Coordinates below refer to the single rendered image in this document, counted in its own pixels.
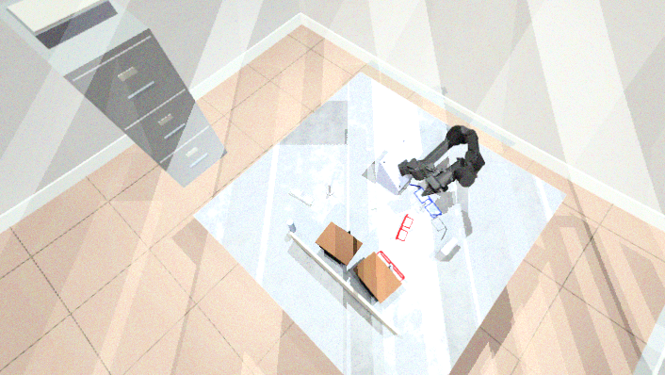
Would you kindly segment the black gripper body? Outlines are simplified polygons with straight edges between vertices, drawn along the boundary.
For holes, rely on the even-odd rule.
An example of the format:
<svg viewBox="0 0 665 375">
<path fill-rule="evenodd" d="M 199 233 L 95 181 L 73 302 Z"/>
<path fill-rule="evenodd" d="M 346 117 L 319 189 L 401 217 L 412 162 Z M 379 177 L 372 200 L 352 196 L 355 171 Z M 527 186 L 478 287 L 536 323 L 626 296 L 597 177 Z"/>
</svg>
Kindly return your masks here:
<svg viewBox="0 0 665 375">
<path fill-rule="evenodd" d="M 426 180 L 434 187 L 435 190 L 442 188 L 443 192 L 446 192 L 448 190 L 448 185 L 452 182 L 455 182 L 456 177 L 447 168 L 436 177 L 433 175 L 427 176 Z"/>
</svg>

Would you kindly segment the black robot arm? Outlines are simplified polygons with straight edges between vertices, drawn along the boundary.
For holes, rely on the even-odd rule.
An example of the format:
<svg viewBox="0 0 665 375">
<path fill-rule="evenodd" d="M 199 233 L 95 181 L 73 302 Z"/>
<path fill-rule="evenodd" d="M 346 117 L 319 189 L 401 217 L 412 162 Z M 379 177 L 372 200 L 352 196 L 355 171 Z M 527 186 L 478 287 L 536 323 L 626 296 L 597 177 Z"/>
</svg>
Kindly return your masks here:
<svg viewBox="0 0 665 375">
<path fill-rule="evenodd" d="M 397 167 L 400 175 L 411 174 L 416 181 L 423 180 L 429 174 L 433 174 L 436 177 L 443 172 L 443 168 L 438 170 L 434 164 L 452 147 L 465 144 L 467 144 L 467 152 L 465 152 L 464 159 L 457 157 L 458 161 L 453 163 L 448 169 L 462 187 L 468 188 L 476 182 L 478 172 L 485 165 L 485 162 L 479 151 L 476 130 L 463 125 L 453 125 L 446 133 L 445 140 L 422 160 L 412 158 L 409 162 L 405 159 L 399 163 Z"/>
</svg>

